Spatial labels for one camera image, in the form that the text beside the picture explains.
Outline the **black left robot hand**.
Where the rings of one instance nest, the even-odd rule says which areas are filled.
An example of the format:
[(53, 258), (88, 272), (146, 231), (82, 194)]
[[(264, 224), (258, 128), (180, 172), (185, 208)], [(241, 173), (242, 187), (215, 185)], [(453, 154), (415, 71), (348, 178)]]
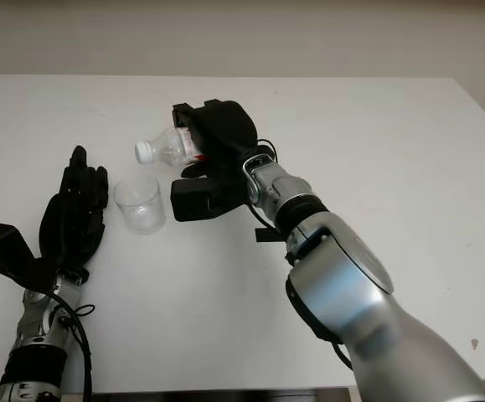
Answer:
[(78, 286), (89, 279), (85, 265), (101, 243), (107, 204), (106, 169), (88, 166), (86, 150), (75, 147), (64, 169), (59, 192), (50, 199), (44, 212), (39, 247), (42, 257)]

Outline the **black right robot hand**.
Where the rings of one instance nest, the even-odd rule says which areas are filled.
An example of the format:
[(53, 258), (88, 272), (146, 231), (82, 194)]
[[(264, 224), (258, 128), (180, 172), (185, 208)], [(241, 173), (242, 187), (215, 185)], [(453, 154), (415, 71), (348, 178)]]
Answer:
[(241, 157), (257, 147), (254, 122), (233, 100), (207, 100), (196, 108), (177, 104), (172, 114), (174, 125), (188, 129), (199, 151), (197, 161), (183, 170), (183, 178), (235, 176)]

